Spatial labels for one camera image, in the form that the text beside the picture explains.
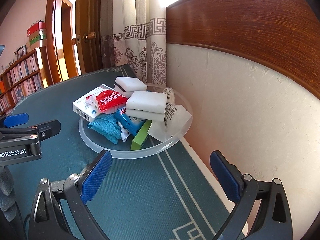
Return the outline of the white sponge with black stripe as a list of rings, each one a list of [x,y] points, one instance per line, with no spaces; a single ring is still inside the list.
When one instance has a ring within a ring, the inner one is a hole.
[[[114,90],[129,98],[135,91],[146,91],[147,85],[136,77],[118,76],[114,82]]]

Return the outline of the stacked coloured boxes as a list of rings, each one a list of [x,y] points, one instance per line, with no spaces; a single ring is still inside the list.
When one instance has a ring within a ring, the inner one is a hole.
[[[47,30],[46,23],[43,21],[35,22],[27,30],[28,41],[26,43],[27,52],[31,52],[36,48],[47,46]]]

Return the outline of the blue snack pack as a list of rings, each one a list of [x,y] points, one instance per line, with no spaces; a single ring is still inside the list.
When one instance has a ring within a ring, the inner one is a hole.
[[[133,136],[137,135],[141,127],[146,122],[145,119],[128,116],[126,114],[126,107],[118,109],[114,114],[114,118]]]

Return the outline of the wooden bookshelf with books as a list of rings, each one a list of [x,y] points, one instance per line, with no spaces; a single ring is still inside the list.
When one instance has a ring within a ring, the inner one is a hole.
[[[52,85],[46,48],[36,48],[1,74],[1,115],[9,114],[23,98]]]

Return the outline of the patterned beige curtain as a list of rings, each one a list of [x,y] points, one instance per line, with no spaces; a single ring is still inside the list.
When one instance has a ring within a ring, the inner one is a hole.
[[[101,0],[103,67],[128,64],[143,82],[167,84],[166,12],[161,0]]]

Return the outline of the clear plastic bowl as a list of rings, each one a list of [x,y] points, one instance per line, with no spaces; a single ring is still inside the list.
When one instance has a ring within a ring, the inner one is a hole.
[[[144,158],[166,150],[187,133],[192,110],[172,88],[154,84],[130,85],[117,78],[73,103],[80,115],[79,133],[93,151],[111,152],[113,158]]]

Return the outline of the green block blue dots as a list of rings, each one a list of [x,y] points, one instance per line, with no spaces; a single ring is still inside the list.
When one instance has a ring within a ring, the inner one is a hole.
[[[146,122],[144,122],[143,126],[138,131],[137,135],[133,138],[131,142],[132,151],[140,150],[142,148],[146,138],[148,137],[148,131],[151,123],[151,120],[146,120]]]

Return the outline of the wooden door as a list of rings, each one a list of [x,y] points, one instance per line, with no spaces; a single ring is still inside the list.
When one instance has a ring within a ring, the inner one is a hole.
[[[100,2],[101,0],[75,1],[75,40],[82,74],[102,68]]]

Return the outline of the white medicine box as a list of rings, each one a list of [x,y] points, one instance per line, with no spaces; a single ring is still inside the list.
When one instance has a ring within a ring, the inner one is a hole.
[[[113,88],[111,88],[105,84],[101,84],[97,88],[91,90],[87,94],[85,94],[82,97],[80,97],[79,99],[75,100],[72,104],[73,112],[78,114],[84,120],[86,120],[88,122],[93,122],[95,120],[95,118],[100,114],[100,112],[98,111],[98,109],[95,106],[88,103],[86,101],[86,98],[92,94],[101,93],[103,90],[107,90],[107,89],[114,91]]]

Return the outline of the blue knitted cloth pouch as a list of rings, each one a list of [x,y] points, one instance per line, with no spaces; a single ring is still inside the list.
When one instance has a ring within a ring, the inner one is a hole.
[[[114,117],[114,114],[103,114],[95,118],[93,122],[90,122],[87,127],[103,135],[108,141],[114,145],[121,139],[121,129]]]

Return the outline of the white sponge block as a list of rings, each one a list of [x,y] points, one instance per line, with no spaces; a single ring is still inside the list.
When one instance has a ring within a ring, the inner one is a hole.
[[[126,102],[126,114],[152,121],[163,121],[167,95],[157,92],[135,91]]]

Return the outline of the wooden headboard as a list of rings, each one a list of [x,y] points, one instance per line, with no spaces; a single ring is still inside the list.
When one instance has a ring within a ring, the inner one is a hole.
[[[262,64],[319,96],[319,20],[306,0],[179,0],[167,42]]]

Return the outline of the white printed plastic bag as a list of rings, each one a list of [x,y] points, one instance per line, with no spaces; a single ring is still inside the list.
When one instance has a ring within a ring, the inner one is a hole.
[[[165,142],[177,134],[192,115],[183,105],[175,104],[175,93],[172,88],[165,88],[162,93],[167,95],[164,121],[152,121],[148,135],[158,141]]]

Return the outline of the red white balloon packet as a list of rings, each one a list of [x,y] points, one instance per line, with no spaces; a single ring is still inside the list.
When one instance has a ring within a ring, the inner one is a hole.
[[[97,109],[99,113],[113,114],[126,105],[128,98],[119,92],[106,89],[86,97],[86,102]]]

